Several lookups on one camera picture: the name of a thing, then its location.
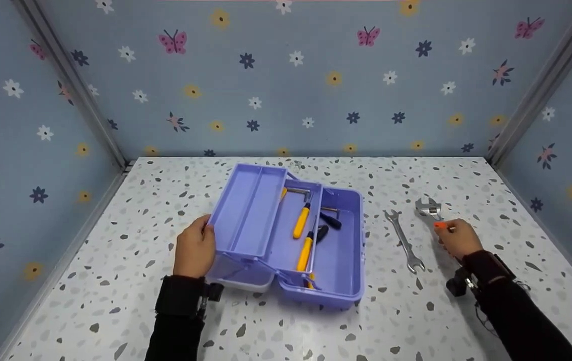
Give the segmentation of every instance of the speckled white surface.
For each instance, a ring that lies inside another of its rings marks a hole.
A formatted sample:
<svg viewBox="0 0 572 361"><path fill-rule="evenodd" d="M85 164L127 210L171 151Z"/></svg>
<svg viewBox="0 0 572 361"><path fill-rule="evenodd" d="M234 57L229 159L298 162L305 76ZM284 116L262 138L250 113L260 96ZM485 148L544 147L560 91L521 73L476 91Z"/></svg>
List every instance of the speckled white surface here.
<svg viewBox="0 0 572 361"><path fill-rule="evenodd" d="M208 305L200 359L508 359L476 319L472 295L445 290L456 263L414 215L421 195L446 203L447 219L469 220L572 342L572 267L482 158L140 158L10 359L144 359L176 235L212 210L237 162L362 192L366 293L337 312L283 299L276 287L227 289ZM383 208L401 211L426 272L407 271Z"/></svg>

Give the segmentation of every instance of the toolbox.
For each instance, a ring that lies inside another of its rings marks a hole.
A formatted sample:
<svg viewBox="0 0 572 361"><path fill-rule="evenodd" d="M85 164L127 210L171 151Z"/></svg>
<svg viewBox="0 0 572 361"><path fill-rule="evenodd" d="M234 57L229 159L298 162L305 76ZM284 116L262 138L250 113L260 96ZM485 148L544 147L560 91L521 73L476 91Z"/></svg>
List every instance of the toolbox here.
<svg viewBox="0 0 572 361"><path fill-rule="evenodd" d="M304 205L309 214L301 236L294 238ZM328 219L320 211L341 227L326 226L327 234L317 242L318 227ZM208 223L214 226L217 244L209 280L265 292L276 277L286 297L341 309L364 293L363 197L355 190L299 180L281 167L238 164ZM309 235L308 261L301 267Z"/></svg>

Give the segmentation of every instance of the pink butterfly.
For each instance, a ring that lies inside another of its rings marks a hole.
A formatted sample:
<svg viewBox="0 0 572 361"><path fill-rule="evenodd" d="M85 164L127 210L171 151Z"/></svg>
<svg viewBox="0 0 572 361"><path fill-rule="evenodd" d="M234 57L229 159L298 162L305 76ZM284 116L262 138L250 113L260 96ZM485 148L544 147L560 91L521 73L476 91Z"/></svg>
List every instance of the pink butterfly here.
<svg viewBox="0 0 572 361"><path fill-rule="evenodd" d="M178 53L178 54L185 54L185 44L187 43L187 34L185 32L178 33L178 30L175 30L174 35L170 35L167 30L163 30L167 35L159 35L159 40L161 43L166 47L166 52L168 54Z"/></svg>
<svg viewBox="0 0 572 361"><path fill-rule="evenodd" d="M364 30L359 30L359 32L357 32L357 39L359 39L359 46L375 45L375 39L377 39L377 37L379 36L380 31L381 30L379 28L375 27L373 27L370 30L370 32L368 31L368 29L366 29L366 27L364 27Z"/></svg>
<svg viewBox="0 0 572 361"><path fill-rule="evenodd" d="M36 56L39 57L39 59L45 60L45 51L43 51L43 48L41 48L39 43L36 43L36 41L34 41L34 39L30 39L30 40L33 43L33 44L30 44L30 50L32 50L32 53L36 54Z"/></svg>
<svg viewBox="0 0 572 361"><path fill-rule="evenodd" d="M544 19L537 18L531 23L531 18L526 18L526 23L524 21L517 23L515 38L531 39L535 30L542 28L542 25L544 25Z"/></svg>

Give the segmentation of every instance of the hand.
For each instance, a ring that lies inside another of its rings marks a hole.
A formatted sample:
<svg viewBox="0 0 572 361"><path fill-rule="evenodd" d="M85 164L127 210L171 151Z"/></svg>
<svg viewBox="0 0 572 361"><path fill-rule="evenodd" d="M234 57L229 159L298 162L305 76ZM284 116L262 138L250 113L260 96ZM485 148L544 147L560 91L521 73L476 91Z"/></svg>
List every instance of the hand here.
<svg viewBox="0 0 572 361"><path fill-rule="evenodd" d="M206 226L210 215L202 215L176 237L174 274L199 278L206 275L215 261L215 231Z"/></svg>
<svg viewBox="0 0 572 361"><path fill-rule="evenodd" d="M446 251L459 261L462 261L467 254L483 250L480 238L465 220L448 220L446 227L436 227L435 233L440 237L440 244L443 244Z"/></svg>

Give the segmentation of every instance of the open-end wrench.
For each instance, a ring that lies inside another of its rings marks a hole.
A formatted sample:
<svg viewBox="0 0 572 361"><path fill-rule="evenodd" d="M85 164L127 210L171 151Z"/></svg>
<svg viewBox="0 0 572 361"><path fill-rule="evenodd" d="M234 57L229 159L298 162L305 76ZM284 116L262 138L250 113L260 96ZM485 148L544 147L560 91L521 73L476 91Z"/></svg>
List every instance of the open-end wrench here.
<svg viewBox="0 0 572 361"><path fill-rule="evenodd" d="M404 249L404 252L407 254L408 270L413 274L417 274L417 272L415 271L415 267L419 267L422 270L426 270L426 267L424 267L424 263L419 258L417 258L410 249L410 244L408 244L408 240L406 240L404 231L402 231L402 228L400 227L400 215L395 210L391 210L391 212L392 214L389 214L388 212L386 212L386 210L384 210L384 217L386 217L386 219L393 224L395 233L398 234L398 238L400 239L402 248Z"/></svg>

